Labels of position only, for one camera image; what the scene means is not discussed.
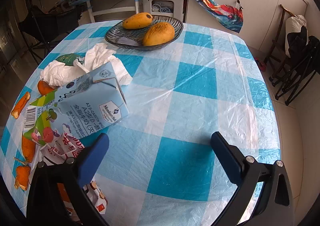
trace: fruit bowl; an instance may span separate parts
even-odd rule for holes
[[[153,17],[153,21],[151,22],[151,24],[145,28],[141,28],[141,29],[125,29],[122,26],[123,21],[119,22],[118,24],[116,24],[115,26],[113,26],[112,28],[110,28],[104,38],[108,43],[111,43],[115,46],[118,47],[122,47],[122,48],[127,48],[127,49],[135,49],[135,50],[156,50],[159,48],[162,48],[164,46],[166,46],[167,44],[173,42],[174,40],[176,40],[182,30],[183,30],[183,24],[180,20],[175,19],[175,18],[171,18],[171,17],[166,17],[166,16],[158,16],[158,15],[152,15]],[[143,46],[142,45],[142,40],[143,37],[145,35],[145,33],[148,31],[148,29],[150,27],[152,27],[154,24],[158,23],[158,22],[168,22],[170,23],[173,28],[174,28],[174,37],[171,41],[167,42],[167,43],[163,43],[163,44],[158,44],[158,45],[152,45],[152,46]],[[121,37],[126,37],[129,39],[132,39],[134,41],[136,41],[139,45],[129,45],[129,44],[122,44],[122,43],[118,43],[118,40]]]

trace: colorful bag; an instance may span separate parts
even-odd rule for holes
[[[229,30],[240,32],[243,25],[242,9],[229,5],[218,5],[214,0],[196,0],[211,13],[217,21]]]

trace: metal screw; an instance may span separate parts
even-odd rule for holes
[[[252,157],[252,156],[247,156],[247,157],[245,158],[245,160],[247,160],[249,163],[253,163],[253,162],[254,162],[254,157]]]
[[[76,160],[75,160],[74,157],[69,157],[69,158],[66,160],[67,164],[69,164],[69,165],[73,164],[75,161],[76,161]]]
[[[279,167],[283,167],[283,162],[281,160],[277,160],[276,164]]]
[[[38,165],[37,165],[37,167],[39,167],[39,168],[44,167],[44,162],[43,162],[43,161],[39,162]]]

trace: barcode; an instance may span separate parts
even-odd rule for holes
[[[24,127],[32,128],[36,124],[36,106],[28,106],[26,109],[26,114],[24,116]]]

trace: checkered tablecloth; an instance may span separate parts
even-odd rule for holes
[[[40,71],[59,55],[83,53],[105,42],[118,21],[87,24],[68,35],[34,71],[22,90],[39,97]],[[117,48],[133,77],[123,86],[129,116],[104,129],[110,147],[96,179],[108,200],[110,225],[211,225],[236,186],[209,142],[219,131],[259,162],[280,158],[275,113],[266,85],[244,41],[235,35],[184,24],[180,37],[154,51]],[[24,160],[24,111],[9,117],[0,150],[0,171],[26,214],[28,190],[16,190],[15,169]],[[83,139],[89,145],[97,135]],[[257,200],[259,187],[245,213]]]

